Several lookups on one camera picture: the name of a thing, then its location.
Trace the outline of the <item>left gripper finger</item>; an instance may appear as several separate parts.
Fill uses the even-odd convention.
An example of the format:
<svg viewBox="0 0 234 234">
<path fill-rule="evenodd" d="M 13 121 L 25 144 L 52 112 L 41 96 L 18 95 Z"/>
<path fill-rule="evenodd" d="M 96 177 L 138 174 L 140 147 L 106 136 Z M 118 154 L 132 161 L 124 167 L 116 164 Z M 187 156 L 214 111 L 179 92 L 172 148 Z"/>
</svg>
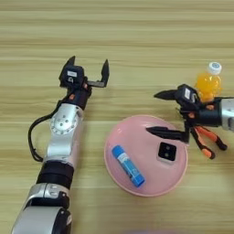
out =
<svg viewBox="0 0 234 234">
<path fill-rule="evenodd" d="M 67 66 L 73 66 L 75 64 L 75 56 L 72 56 L 71 58 L 69 58 L 65 64 L 65 67 Z"/>
<path fill-rule="evenodd" d="M 109 61 L 105 60 L 101 69 L 101 79 L 97 81 L 88 81 L 88 85 L 96 88 L 105 88 L 110 76 Z"/>
</svg>

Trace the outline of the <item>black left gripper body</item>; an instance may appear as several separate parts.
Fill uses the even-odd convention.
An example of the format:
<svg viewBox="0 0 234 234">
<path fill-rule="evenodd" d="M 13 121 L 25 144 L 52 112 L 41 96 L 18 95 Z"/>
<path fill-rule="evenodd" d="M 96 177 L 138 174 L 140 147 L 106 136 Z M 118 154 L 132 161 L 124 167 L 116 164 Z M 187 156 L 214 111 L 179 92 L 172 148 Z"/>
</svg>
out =
<svg viewBox="0 0 234 234">
<path fill-rule="evenodd" d="M 68 103 L 85 110 L 88 98 L 91 96 L 92 87 L 84 86 L 80 88 L 67 88 L 67 95 L 63 98 L 63 103 Z"/>
</svg>

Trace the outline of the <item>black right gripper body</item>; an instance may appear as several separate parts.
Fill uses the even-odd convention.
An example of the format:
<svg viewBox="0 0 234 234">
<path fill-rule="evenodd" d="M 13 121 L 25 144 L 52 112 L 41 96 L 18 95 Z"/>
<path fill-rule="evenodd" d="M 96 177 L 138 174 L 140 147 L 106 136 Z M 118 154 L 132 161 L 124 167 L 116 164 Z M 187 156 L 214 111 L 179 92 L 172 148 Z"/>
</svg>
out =
<svg viewBox="0 0 234 234">
<path fill-rule="evenodd" d="M 221 99 L 187 104 L 180 108 L 180 113 L 191 126 L 219 127 L 221 125 Z"/>
</svg>

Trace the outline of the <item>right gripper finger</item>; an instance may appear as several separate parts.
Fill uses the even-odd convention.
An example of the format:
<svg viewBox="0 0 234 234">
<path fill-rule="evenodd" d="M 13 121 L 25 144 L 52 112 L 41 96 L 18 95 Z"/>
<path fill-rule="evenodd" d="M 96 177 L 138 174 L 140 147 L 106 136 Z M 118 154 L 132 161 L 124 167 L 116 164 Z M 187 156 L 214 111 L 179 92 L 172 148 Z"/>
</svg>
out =
<svg viewBox="0 0 234 234">
<path fill-rule="evenodd" d="M 157 92 L 154 97 L 161 100 L 173 101 L 176 98 L 176 90 L 162 90 Z"/>
<path fill-rule="evenodd" d="M 187 144 L 189 142 L 190 125 L 188 122 L 184 122 L 184 126 L 184 131 L 170 130 L 164 126 L 147 127 L 146 131 L 163 139 L 177 140 Z"/>
</svg>

